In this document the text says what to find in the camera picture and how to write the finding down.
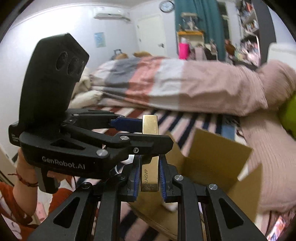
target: wrist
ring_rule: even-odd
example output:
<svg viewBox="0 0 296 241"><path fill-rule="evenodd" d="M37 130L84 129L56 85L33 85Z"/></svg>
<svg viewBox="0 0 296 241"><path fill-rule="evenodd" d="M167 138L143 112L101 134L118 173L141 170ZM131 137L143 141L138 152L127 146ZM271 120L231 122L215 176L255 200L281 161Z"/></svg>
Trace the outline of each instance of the wrist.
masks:
<svg viewBox="0 0 296 241"><path fill-rule="evenodd" d="M27 168L22 168L19 165L17 166L17 173L21 176L21 178L28 182L28 183L36 183L37 181L37 176L35 173L34 169L27 169Z"/></svg>
<svg viewBox="0 0 296 241"><path fill-rule="evenodd" d="M22 152L19 151L18 153L19 153L19 156L17 160L17 167L20 169L28 170L28 171L34 170L34 166L27 163Z"/></svg>

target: pillow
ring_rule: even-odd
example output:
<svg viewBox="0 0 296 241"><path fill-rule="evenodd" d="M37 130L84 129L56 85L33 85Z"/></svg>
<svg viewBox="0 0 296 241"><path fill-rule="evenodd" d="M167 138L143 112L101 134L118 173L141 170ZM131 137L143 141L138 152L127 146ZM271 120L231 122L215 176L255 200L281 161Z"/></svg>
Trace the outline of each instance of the pillow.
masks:
<svg viewBox="0 0 296 241"><path fill-rule="evenodd" d="M152 56L152 54L146 52L146 51L141 51L141 52L135 52L133 53L133 56L137 57L137 58L142 58L142 57L150 57Z"/></svg>
<svg viewBox="0 0 296 241"><path fill-rule="evenodd" d="M261 211L286 212L296 206L296 141L282 127L277 112L259 110L241 118L247 144L253 148L249 172L263 166Z"/></svg>
<svg viewBox="0 0 296 241"><path fill-rule="evenodd" d="M269 109L277 110L296 91L296 72L288 64L271 60L256 72L263 83Z"/></svg>
<svg viewBox="0 0 296 241"><path fill-rule="evenodd" d="M128 58L128 55L126 53L120 53L115 56L114 60L120 60L120 59L126 59Z"/></svg>

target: white door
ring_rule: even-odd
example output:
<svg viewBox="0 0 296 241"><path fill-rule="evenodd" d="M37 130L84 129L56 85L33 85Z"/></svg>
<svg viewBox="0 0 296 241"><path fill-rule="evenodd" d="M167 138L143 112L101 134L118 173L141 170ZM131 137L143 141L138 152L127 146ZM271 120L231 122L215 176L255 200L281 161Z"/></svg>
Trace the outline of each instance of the white door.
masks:
<svg viewBox="0 0 296 241"><path fill-rule="evenodd" d="M166 56L166 40L161 15L147 16L137 20L140 51L153 56Z"/></svg>
<svg viewBox="0 0 296 241"><path fill-rule="evenodd" d="M15 176L8 176L8 174L15 173L15 167L12 161L8 159L2 145L0 144L0 181L7 184L14 184L16 181Z"/></svg>

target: red string bracelet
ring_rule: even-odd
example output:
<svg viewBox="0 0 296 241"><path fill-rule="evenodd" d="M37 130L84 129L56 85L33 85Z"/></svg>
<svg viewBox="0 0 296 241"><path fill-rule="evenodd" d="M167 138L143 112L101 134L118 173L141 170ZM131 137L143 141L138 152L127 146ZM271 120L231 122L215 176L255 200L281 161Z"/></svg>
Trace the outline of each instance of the red string bracelet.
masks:
<svg viewBox="0 0 296 241"><path fill-rule="evenodd" d="M36 183L29 183L29 182L26 182L18 173L16 173L16 174L8 174L8 176L17 176L18 177L18 179L19 179L19 181L22 183L22 184L24 184L24 185L26 185L26 186L28 186L28 187L30 187L30 188L36 188L36 187L38 187L38 182L36 182Z"/></svg>

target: window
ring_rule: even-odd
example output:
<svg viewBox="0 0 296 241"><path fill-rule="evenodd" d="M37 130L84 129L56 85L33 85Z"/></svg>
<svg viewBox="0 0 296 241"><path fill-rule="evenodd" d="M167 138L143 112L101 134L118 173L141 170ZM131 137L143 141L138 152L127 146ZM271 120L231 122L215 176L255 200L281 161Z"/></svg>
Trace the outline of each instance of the window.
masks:
<svg viewBox="0 0 296 241"><path fill-rule="evenodd" d="M225 39L230 39L230 31L229 31L230 25L229 25L229 18L227 15L225 2L218 2L218 8L222 17L222 24L223 24Z"/></svg>

